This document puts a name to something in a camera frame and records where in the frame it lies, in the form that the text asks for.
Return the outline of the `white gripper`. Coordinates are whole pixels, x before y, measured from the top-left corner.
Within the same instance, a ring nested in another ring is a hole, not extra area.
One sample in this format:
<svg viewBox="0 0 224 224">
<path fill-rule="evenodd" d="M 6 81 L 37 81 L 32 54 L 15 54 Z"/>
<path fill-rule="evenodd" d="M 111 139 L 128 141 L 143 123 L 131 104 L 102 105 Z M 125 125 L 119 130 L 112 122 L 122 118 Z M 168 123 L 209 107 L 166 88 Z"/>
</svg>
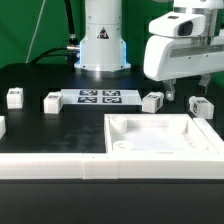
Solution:
<svg viewBox="0 0 224 224">
<path fill-rule="evenodd" d="M 215 37 L 210 45 L 198 38 L 152 36 L 146 45 L 143 70 L 155 81 L 164 81 L 166 99 L 175 99 L 177 78 L 202 75 L 199 85 L 207 87 L 211 75 L 224 71 L 224 35 Z"/>
</svg>

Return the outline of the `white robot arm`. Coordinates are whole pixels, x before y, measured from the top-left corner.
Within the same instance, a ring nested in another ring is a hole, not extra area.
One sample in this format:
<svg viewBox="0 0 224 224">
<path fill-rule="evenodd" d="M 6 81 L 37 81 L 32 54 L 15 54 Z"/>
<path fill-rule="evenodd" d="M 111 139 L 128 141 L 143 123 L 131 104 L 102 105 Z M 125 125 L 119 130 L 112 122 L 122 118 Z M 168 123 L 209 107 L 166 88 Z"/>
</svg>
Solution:
<svg viewBox="0 0 224 224">
<path fill-rule="evenodd" d="M 175 98 L 178 78 L 224 71 L 224 0 L 169 0 L 173 10 L 149 23 L 143 71 L 164 83 L 166 98 Z M 80 42 L 79 69 L 96 74 L 126 69 L 126 43 L 121 38 L 121 0 L 85 0 L 86 31 Z"/>
</svg>

